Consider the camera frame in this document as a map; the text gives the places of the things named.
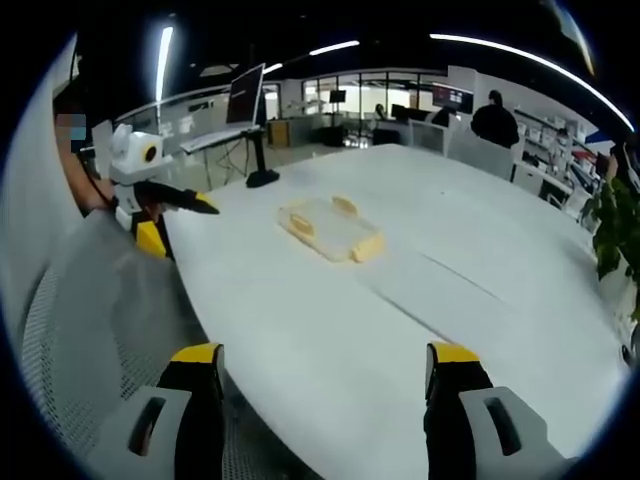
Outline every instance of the ceiling light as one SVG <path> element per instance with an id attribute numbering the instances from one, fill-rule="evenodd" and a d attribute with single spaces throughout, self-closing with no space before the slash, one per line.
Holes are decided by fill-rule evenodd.
<path id="1" fill-rule="evenodd" d="M 264 75 L 266 75 L 267 73 L 271 73 L 274 70 L 277 70 L 279 68 L 282 68 L 282 64 L 281 63 L 276 63 L 274 65 L 271 65 L 270 67 L 267 67 L 264 69 L 264 72 L 262 72 Z"/>
<path id="2" fill-rule="evenodd" d="M 162 30 L 162 38 L 160 39 L 160 52 L 158 54 L 158 74 L 156 76 L 156 102 L 162 100 L 162 87 L 164 86 L 164 69 L 167 66 L 167 56 L 169 55 L 169 43 L 173 27 L 167 27 Z"/>
<path id="3" fill-rule="evenodd" d="M 451 40 L 453 42 L 473 43 L 475 45 L 483 45 L 485 47 L 497 48 L 499 50 L 504 50 L 505 52 L 515 53 L 516 55 L 520 55 L 521 57 L 528 58 L 529 60 L 538 62 L 544 65 L 545 67 L 551 68 L 552 70 L 555 70 L 556 72 L 561 73 L 562 75 L 569 78 L 570 80 L 573 80 L 582 88 L 588 90 L 594 97 L 596 97 L 598 100 L 604 103 L 607 107 L 609 107 L 613 111 L 613 113 L 615 113 L 625 123 L 625 125 L 631 129 L 632 132 L 635 132 L 635 129 L 633 128 L 633 124 L 631 123 L 631 121 L 624 115 L 624 113 L 620 111 L 620 109 L 618 109 L 618 107 L 616 107 L 613 103 L 611 103 L 611 101 L 607 97 L 602 95 L 599 91 L 597 91 L 587 82 L 582 80 L 580 77 L 556 65 L 555 63 L 550 62 L 549 60 L 545 60 L 544 58 L 538 57 L 537 55 L 533 55 L 532 53 L 525 52 L 523 50 L 518 50 L 517 48 L 509 47 L 507 45 L 501 45 L 495 42 L 488 42 L 486 40 L 479 40 L 477 38 L 461 37 L 458 35 L 441 35 L 436 33 L 432 33 L 430 36 L 435 40 Z"/>
<path id="4" fill-rule="evenodd" d="M 360 42 L 357 40 L 352 40 L 350 42 L 337 43 L 335 45 L 331 45 L 330 47 L 319 48 L 318 50 L 312 50 L 309 52 L 309 55 L 320 55 L 321 53 L 330 52 L 332 50 L 340 50 L 341 48 L 347 47 L 355 47 L 356 45 L 360 45 Z"/>

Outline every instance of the black monitor base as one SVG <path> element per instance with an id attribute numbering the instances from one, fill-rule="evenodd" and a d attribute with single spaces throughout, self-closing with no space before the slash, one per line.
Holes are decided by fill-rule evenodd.
<path id="1" fill-rule="evenodd" d="M 257 170 L 247 177 L 247 188 L 264 187 L 279 178 L 280 174 L 274 170 Z"/>

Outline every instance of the monitor stand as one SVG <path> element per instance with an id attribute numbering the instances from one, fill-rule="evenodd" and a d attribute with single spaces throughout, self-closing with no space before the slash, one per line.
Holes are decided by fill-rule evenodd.
<path id="1" fill-rule="evenodd" d="M 280 178 L 280 174 L 274 170 L 267 170 L 267 167 L 264 164 L 262 131 L 257 130 L 255 132 L 251 132 L 248 136 L 253 141 L 253 145 L 256 150 L 256 165 L 258 166 L 258 169 L 255 172 L 251 172 L 249 177 L 247 177 L 247 188 L 259 188 L 275 182 Z"/>

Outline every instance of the black ceiling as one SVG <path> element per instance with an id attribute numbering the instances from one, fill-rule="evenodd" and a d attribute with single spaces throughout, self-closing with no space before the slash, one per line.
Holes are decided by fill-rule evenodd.
<path id="1" fill-rule="evenodd" d="M 171 25 L 174 37 L 165 97 L 228 83 L 233 73 L 199 76 L 204 67 L 216 64 L 239 64 L 238 69 L 244 69 L 253 63 L 284 62 L 284 68 L 269 76 L 274 80 L 375 67 L 446 70 L 447 65 L 455 64 L 545 93 L 612 135 L 623 130 L 622 122 L 608 108 L 559 74 L 512 54 L 429 39 L 430 33 L 439 32 L 493 40 L 543 56 L 587 80 L 628 116 L 640 118 L 633 73 L 638 68 L 638 49 L 633 51 L 629 43 L 629 32 L 638 28 L 639 9 L 631 2 L 610 0 L 606 6 L 565 2 L 593 49 L 595 76 L 586 68 L 576 44 L 561 33 L 557 18 L 545 8 L 547 1 L 468 5 L 425 1 L 417 6 L 359 2 L 357 10 L 309 2 L 286 10 L 270 5 L 275 2 L 259 7 L 228 3 L 161 0 L 120 8 L 109 4 L 109 8 L 92 12 L 79 30 L 78 43 L 90 115 L 114 118 L 153 101 L 159 38 L 162 28 Z M 305 56 L 315 48 L 353 39 L 361 45 Z"/>

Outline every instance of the white oval table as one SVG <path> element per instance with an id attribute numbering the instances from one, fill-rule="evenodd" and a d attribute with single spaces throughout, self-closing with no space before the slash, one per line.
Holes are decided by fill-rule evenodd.
<path id="1" fill-rule="evenodd" d="M 325 478 L 426 478 L 425 347 L 459 342 L 547 422 L 565 456 L 596 434 L 625 378 L 589 234 L 518 187 L 425 151 L 380 146 L 212 192 L 220 216 L 166 214 L 211 340 L 269 427 Z M 385 252 L 336 265 L 276 224 L 342 195 Z"/>

